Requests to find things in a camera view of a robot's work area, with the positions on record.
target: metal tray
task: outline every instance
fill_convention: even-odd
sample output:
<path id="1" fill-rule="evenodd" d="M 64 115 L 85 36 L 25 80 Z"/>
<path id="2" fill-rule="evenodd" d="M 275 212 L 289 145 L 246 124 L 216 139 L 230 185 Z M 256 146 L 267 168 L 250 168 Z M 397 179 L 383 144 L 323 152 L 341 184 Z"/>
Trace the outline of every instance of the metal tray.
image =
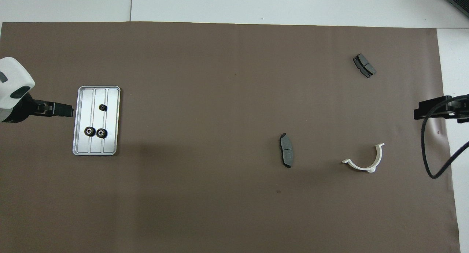
<path id="1" fill-rule="evenodd" d="M 82 86 L 78 89 L 77 114 L 73 134 L 73 154 L 78 156 L 110 156 L 117 151 L 117 128 L 121 89 L 118 86 Z M 106 111 L 99 105 L 107 106 Z M 87 127 L 107 130 L 106 138 L 87 136 Z"/>

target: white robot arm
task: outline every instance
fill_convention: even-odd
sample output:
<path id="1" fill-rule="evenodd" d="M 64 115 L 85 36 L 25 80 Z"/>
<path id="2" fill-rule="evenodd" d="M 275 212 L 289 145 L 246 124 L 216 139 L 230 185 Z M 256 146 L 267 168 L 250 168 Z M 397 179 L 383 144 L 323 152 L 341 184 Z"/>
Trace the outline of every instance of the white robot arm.
<path id="1" fill-rule="evenodd" d="M 35 84 L 17 60 L 0 59 L 0 122 L 18 123 L 29 115 L 73 116 L 70 105 L 32 99 L 29 91 Z"/>

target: black wheel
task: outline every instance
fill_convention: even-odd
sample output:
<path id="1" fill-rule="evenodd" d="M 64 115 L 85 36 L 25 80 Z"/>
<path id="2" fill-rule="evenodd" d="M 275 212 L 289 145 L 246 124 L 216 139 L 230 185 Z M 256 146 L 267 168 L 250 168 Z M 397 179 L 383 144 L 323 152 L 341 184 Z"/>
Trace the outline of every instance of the black wheel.
<path id="1" fill-rule="evenodd" d="M 107 136 L 107 130 L 105 130 L 105 129 L 98 129 L 98 130 L 96 131 L 96 136 L 97 136 L 98 138 L 105 138 L 105 137 Z"/>
<path id="2" fill-rule="evenodd" d="M 94 133 L 96 133 L 96 130 L 93 127 L 85 128 L 85 135 L 92 137 L 94 136 Z"/>

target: black cable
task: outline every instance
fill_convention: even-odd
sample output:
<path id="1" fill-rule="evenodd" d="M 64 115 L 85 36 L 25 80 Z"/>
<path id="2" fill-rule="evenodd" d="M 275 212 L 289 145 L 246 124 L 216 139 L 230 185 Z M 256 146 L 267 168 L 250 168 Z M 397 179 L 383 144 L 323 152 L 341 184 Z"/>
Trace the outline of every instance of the black cable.
<path id="1" fill-rule="evenodd" d="M 427 116 L 425 116 L 424 121 L 422 122 L 422 131 L 420 132 L 420 137 L 422 139 L 422 158 L 424 159 L 424 165 L 425 165 L 425 170 L 427 171 L 428 176 L 432 179 L 436 179 L 441 176 L 441 174 L 451 165 L 451 163 L 467 148 L 469 148 L 469 141 L 466 142 L 464 145 L 462 145 L 459 150 L 457 150 L 447 161 L 444 163 L 444 165 L 441 167 L 441 169 L 433 175 L 432 172 L 430 171 L 427 163 L 427 155 L 425 154 L 425 126 L 427 125 L 427 121 L 432 116 L 435 111 L 442 107 L 443 105 L 453 102 L 453 101 L 459 101 L 459 100 L 467 100 L 469 99 L 469 94 L 465 96 L 456 96 L 451 99 L 447 99 L 445 101 L 441 101 L 440 103 L 436 104 L 430 111 L 427 113 Z"/>

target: brown mat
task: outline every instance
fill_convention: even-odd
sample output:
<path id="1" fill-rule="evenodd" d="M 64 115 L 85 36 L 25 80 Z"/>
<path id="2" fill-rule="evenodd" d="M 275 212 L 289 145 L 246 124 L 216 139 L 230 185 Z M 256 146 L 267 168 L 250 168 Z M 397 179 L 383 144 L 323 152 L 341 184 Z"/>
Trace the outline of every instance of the brown mat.
<path id="1" fill-rule="evenodd" d="M 459 252 L 451 172 L 426 175 L 412 116 L 443 92 L 435 29 L 4 23 L 5 56 L 36 99 L 122 101 L 113 157 L 74 156 L 73 118 L 0 124 L 0 252 Z M 341 163 L 380 142 L 375 173 Z"/>

